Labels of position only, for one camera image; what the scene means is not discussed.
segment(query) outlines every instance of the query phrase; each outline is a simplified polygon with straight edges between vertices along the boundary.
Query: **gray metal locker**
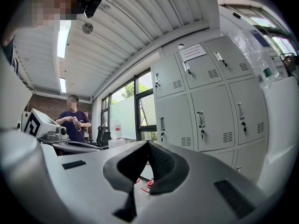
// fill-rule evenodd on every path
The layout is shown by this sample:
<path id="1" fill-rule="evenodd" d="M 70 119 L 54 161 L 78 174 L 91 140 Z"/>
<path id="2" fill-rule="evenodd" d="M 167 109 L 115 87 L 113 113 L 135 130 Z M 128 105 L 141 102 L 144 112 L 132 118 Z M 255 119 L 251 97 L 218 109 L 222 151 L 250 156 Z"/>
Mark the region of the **gray metal locker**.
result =
<path id="1" fill-rule="evenodd" d="M 216 159 L 219 159 L 220 161 L 224 162 L 225 164 L 229 165 L 232 167 L 233 165 L 233 158 L 234 158 L 234 152 L 229 151 L 229 152 L 224 152 L 224 153 L 217 153 L 217 154 L 208 154 Z"/>
<path id="2" fill-rule="evenodd" d="M 193 150 L 193 132 L 187 95 L 157 100 L 159 141 Z"/>
<path id="3" fill-rule="evenodd" d="M 264 99 L 258 82 L 253 78 L 231 83 L 229 86 L 237 110 L 239 144 L 264 137 L 266 125 Z"/>
<path id="4" fill-rule="evenodd" d="M 263 167 L 266 153 L 265 142 L 258 143 L 238 150 L 235 169 L 249 180 L 257 182 Z"/>
<path id="5" fill-rule="evenodd" d="M 233 41 L 226 37 L 205 43 L 218 60 L 226 79 L 250 75 L 250 65 Z"/>
<path id="6" fill-rule="evenodd" d="M 205 55 L 191 59 L 187 62 L 183 62 L 182 57 L 178 52 L 189 89 L 222 81 L 214 61 L 211 59 L 206 49 L 203 48 L 203 50 L 206 52 Z"/>
<path id="7" fill-rule="evenodd" d="M 191 93 L 191 96 L 199 150 L 232 147 L 235 144 L 234 120 L 226 87 L 222 85 L 204 89 Z"/>
<path id="8" fill-rule="evenodd" d="M 185 90 L 178 63 L 174 55 L 153 65 L 157 98 Z"/>

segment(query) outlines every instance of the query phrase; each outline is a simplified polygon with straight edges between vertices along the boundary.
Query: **office chair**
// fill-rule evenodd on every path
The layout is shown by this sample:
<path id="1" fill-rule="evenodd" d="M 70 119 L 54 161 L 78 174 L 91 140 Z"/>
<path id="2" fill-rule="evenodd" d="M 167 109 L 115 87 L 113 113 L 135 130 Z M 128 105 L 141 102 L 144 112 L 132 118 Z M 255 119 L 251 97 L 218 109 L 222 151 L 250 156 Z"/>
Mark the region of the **office chair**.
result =
<path id="1" fill-rule="evenodd" d="M 111 134 L 111 132 L 104 133 L 103 138 L 100 143 L 101 148 L 108 149 L 108 141 L 112 139 L 110 134 Z"/>
<path id="2" fill-rule="evenodd" d="M 96 142 L 93 142 L 93 140 L 88 140 L 89 144 L 98 146 L 101 143 L 102 131 L 103 131 L 103 127 L 99 126 L 98 127 L 98 136 L 97 136 Z"/>

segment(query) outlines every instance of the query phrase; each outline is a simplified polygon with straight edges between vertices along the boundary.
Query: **corrugated metal ceiling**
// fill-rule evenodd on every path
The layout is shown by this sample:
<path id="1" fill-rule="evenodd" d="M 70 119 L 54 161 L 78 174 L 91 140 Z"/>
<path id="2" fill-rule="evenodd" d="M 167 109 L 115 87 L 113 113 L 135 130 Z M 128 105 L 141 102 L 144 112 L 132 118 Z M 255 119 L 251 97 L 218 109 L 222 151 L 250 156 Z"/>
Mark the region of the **corrugated metal ceiling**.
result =
<path id="1" fill-rule="evenodd" d="M 79 15 L 72 25 L 66 57 L 58 71 L 66 79 L 67 92 L 82 97 L 94 95 L 122 64 L 146 45 L 174 29 L 203 20 L 201 2 L 103 0 L 93 18 Z M 89 35 L 82 31 L 85 22 L 93 25 Z M 32 83 L 58 91 L 51 32 L 54 31 L 50 28 L 22 31 L 15 44 L 21 57 L 31 61 L 23 65 Z"/>

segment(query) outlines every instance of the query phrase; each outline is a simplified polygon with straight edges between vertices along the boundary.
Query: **hand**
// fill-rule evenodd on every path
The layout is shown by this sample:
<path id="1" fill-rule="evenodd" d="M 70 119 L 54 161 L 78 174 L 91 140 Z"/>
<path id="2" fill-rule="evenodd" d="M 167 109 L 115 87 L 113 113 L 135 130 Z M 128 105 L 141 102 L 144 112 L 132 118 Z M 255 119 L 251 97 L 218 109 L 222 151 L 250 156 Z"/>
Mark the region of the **hand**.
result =
<path id="1" fill-rule="evenodd" d="M 75 122 L 75 126 L 78 129 L 78 128 L 83 127 L 83 124 L 80 121 L 78 121 L 78 122 Z"/>
<path id="2" fill-rule="evenodd" d="M 73 122 L 73 120 L 74 120 L 74 117 L 72 117 L 72 116 L 68 116 L 68 117 L 64 118 L 65 122 Z"/>

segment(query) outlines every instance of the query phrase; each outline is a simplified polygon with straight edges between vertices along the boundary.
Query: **red object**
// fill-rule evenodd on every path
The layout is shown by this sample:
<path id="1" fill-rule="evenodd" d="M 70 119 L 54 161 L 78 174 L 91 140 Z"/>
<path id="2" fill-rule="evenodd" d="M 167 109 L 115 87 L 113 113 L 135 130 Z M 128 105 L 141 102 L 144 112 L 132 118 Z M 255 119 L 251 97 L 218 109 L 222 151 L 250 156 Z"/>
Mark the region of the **red object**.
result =
<path id="1" fill-rule="evenodd" d="M 150 188 L 154 184 L 153 181 L 148 181 L 148 188 Z"/>
<path id="2" fill-rule="evenodd" d="M 147 192 L 147 193 L 149 193 L 149 192 L 150 192 L 150 187 L 151 187 L 153 184 L 154 184 L 154 180 L 150 180 L 150 181 L 148 181 L 148 183 L 147 183 L 146 185 L 144 185 L 144 186 L 141 188 L 141 190 L 142 190 L 142 191 L 145 191 L 145 192 Z"/>

